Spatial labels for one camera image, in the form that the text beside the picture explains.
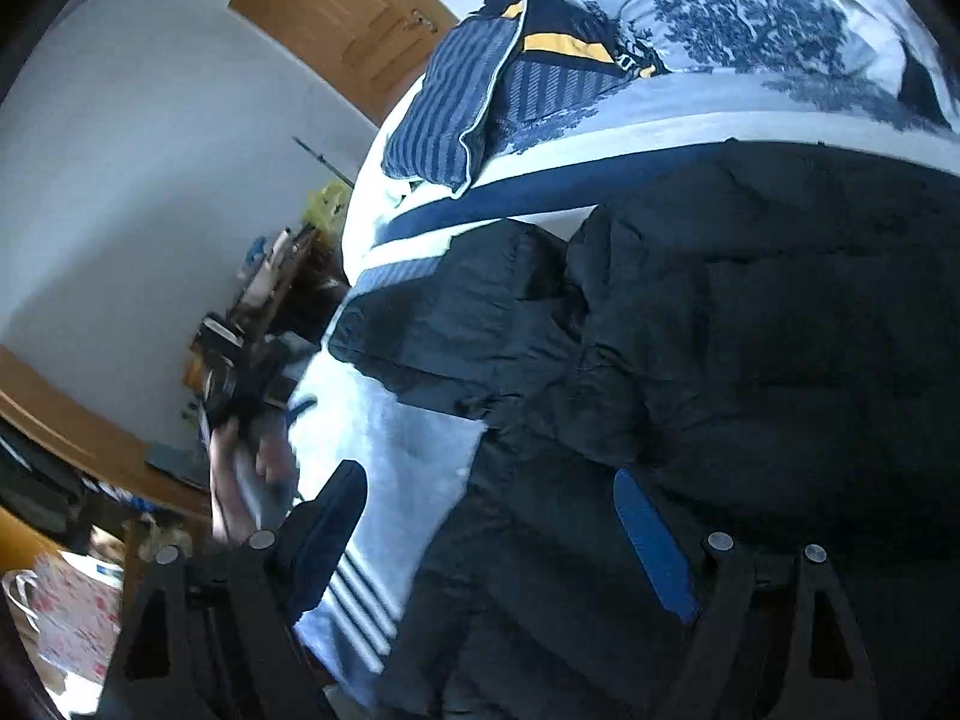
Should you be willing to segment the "blue striped pillow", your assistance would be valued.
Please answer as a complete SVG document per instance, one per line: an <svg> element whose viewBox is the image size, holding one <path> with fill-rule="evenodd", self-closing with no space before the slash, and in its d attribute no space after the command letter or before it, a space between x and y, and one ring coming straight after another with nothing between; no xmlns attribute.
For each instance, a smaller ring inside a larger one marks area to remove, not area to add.
<svg viewBox="0 0 960 720"><path fill-rule="evenodd" d="M480 171L494 87L519 37L519 18L473 15L431 56L420 91L382 154L391 179L446 187L455 199Z"/></svg>

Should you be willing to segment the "yellow green plastic bag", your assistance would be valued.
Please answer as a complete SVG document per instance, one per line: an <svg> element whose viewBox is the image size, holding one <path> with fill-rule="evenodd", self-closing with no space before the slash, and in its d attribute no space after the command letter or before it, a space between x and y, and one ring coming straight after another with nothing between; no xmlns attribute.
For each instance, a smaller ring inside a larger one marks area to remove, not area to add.
<svg viewBox="0 0 960 720"><path fill-rule="evenodd" d="M308 193L302 221L312 226L327 242L337 242L342 238L351 199L352 188L346 182L340 179L329 181L319 190Z"/></svg>

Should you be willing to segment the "blue white patterned bed sheet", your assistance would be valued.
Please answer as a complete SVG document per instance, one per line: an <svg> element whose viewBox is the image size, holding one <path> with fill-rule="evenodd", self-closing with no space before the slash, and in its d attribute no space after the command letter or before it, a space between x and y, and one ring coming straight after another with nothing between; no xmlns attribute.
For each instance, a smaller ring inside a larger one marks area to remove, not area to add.
<svg viewBox="0 0 960 720"><path fill-rule="evenodd" d="M408 188L382 172L387 140L409 109L400 101L353 190L342 241L350 293L424 277L454 236L500 218L571 238L605 195L640 187L729 138L822 143L958 171L957 132L921 124L901 107L880 115L862 107L823 112L770 83L743 103L737 96L745 85L734 76L636 82L524 125L457 200L442 188ZM482 427L404 405L329 353L313 357L295 395L317 401L291 431L302 494L316 494L343 460L359 461L370 480L366 511L331 588L296 626L342 689L369 707L416 563L464 491Z"/></svg>

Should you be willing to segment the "dark cluttered side table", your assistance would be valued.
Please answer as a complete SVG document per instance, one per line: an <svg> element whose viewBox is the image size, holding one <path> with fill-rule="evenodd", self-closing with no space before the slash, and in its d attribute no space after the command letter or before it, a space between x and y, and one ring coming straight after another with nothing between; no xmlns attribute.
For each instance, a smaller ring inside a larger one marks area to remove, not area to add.
<svg viewBox="0 0 960 720"><path fill-rule="evenodd" d="M238 280L228 309L208 318L245 344L290 333L317 343L348 291L340 241L308 223L252 242Z"/></svg>

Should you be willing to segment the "black puffer jacket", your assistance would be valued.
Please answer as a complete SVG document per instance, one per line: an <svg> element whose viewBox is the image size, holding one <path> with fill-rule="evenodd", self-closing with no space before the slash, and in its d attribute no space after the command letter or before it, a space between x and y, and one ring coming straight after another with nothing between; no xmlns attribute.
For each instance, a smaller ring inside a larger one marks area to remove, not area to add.
<svg viewBox="0 0 960 720"><path fill-rule="evenodd" d="M498 221L348 302L331 355L483 422L377 680L381 718L659 718L690 628L615 505L640 468L827 551L875 718L958 712L958 181L728 143L569 239Z"/></svg>

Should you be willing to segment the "floral paper bag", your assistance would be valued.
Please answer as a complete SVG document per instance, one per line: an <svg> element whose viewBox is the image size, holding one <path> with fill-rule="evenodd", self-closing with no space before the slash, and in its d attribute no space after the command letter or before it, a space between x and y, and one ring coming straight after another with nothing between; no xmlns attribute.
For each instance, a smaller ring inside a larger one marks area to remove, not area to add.
<svg viewBox="0 0 960 720"><path fill-rule="evenodd" d="M94 684L104 683L116 648L122 585L121 566L67 551L3 575L3 592L36 634L39 656Z"/></svg>

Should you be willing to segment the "blue tree print duvet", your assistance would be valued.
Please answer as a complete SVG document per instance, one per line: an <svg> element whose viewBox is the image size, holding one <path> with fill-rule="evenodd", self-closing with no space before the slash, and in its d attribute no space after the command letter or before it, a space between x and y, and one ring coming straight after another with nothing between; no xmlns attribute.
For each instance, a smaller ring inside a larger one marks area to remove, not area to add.
<svg viewBox="0 0 960 720"><path fill-rule="evenodd" d="M487 0L519 26L488 133L521 149L625 93L643 114L800 107L955 133L957 76L903 0Z"/></svg>

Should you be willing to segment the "wooden door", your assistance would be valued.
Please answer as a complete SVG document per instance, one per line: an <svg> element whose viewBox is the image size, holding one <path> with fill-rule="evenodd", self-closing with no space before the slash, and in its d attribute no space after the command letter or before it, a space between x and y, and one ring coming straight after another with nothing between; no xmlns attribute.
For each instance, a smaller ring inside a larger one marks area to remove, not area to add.
<svg viewBox="0 0 960 720"><path fill-rule="evenodd" d="M439 0L231 0L229 6L376 125L457 25Z"/></svg>

